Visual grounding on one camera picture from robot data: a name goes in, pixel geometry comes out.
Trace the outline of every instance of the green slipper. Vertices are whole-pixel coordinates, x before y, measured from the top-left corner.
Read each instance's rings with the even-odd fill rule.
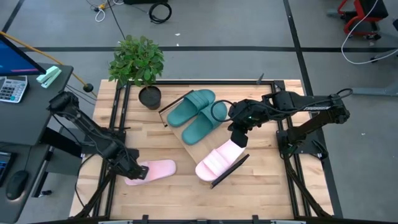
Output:
[[[196,144],[221,124],[211,116],[211,106],[212,104],[201,110],[196,120],[182,132],[182,140],[186,144]],[[225,104],[217,103],[213,108],[213,114],[216,118],[224,120],[227,114]]]
[[[183,101],[167,115],[167,122],[173,127],[179,127],[215,100],[216,95],[211,90],[193,91],[185,96]]]

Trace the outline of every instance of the floor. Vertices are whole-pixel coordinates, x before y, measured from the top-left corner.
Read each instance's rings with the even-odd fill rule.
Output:
[[[89,1],[101,4],[101,0]],[[145,13],[132,6],[113,7],[125,34],[145,35],[165,47],[164,78],[258,78],[264,73],[268,79],[302,79],[307,93],[313,91],[314,95],[398,81],[396,58],[352,65],[339,53],[345,39],[343,22],[326,16],[339,0],[306,0],[305,4],[300,0],[169,2],[173,15],[161,25],[150,23]],[[372,51],[398,47],[398,32],[392,26],[398,2],[384,2],[390,16],[379,25],[384,33],[397,38],[385,36],[373,46],[361,37],[352,38],[346,47],[359,53],[347,53],[351,60],[366,61],[374,55]],[[136,6],[143,10],[150,7]],[[289,6],[292,18],[285,10]],[[10,25],[11,14],[16,16]],[[109,9],[103,22],[95,22],[95,14],[83,0],[0,1],[0,27],[6,25],[8,34],[74,66],[76,74],[97,91],[100,80],[108,77],[111,47],[117,46],[122,36]],[[291,28],[297,35],[292,35]],[[28,55],[38,62],[50,62],[33,52]],[[69,84],[81,88],[73,78]],[[324,128],[343,215],[398,221],[397,98],[351,96],[344,102],[351,112],[349,121]],[[93,113],[93,106],[84,101],[81,108]],[[75,181],[76,177],[51,175],[45,188],[53,189],[54,194],[30,199],[18,223],[66,218]]]

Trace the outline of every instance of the white cable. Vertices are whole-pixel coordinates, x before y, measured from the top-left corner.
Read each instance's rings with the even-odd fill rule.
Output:
[[[99,11],[97,12],[97,15],[95,16],[95,21],[97,21],[97,22],[102,22],[104,19],[105,19],[105,11],[103,11],[102,9],[98,9]],[[103,13],[104,14],[104,17],[102,17],[102,19],[100,19],[100,20],[98,20],[98,15],[100,14],[100,13]]]
[[[378,1],[379,1],[379,0],[376,0],[376,2],[374,3],[372,9],[368,12],[368,14],[367,14],[359,23],[357,23],[357,24],[354,26],[354,28],[351,29],[351,31],[350,31],[349,34],[347,35],[346,39],[344,40],[343,45],[341,46],[341,53],[343,54],[344,58],[345,58],[345,59],[347,60],[347,62],[349,62],[349,63],[352,63],[352,64],[354,64],[354,65],[364,65],[364,64],[367,64],[367,63],[372,63],[372,62],[375,62],[375,61],[378,61],[378,60],[381,60],[381,59],[388,58],[388,57],[390,57],[391,55],[394,55],[394,54],[396,54],[396,53],[398,52],[398,49],[397,49],[397,50],[395,50],[393,53],[391,53],[391,54],[389,54],[389,55],[383,56],[383,57],[381,57],[381,58],[375,58],[375,59],[370,60],[370,61],[368,61],[368,62],[352,62],[352,61],[351,61],[350,59],[348,59],[347,56],[344,54],[343,48],[344,48],[344,45],[346,44],[348,38],[349,38],[350,35],[353,33],[353,31],[355,30],[355,28],[356,28],[358,25],[360,25],[360,23],[361,23],[362,21],[364,21],[364,20],[372,13],[372,11],[373,11],[373,9],[376,7]]]
[[[117,3],[116,0],[113,0],[113,3],[118,4],[118,5],[124,4],[124,2],[122,2],[122,3]]]

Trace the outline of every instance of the calculator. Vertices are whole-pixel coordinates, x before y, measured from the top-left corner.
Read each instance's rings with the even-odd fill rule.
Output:
[[[27,89],[27,76],[6,77],[0,88],[0,101],[8,103],[19,103]]]

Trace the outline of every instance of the computer monitor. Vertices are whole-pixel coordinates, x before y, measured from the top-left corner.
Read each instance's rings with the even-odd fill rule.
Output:
[[[0,34],[0,77],[41,75],[45,70]]]

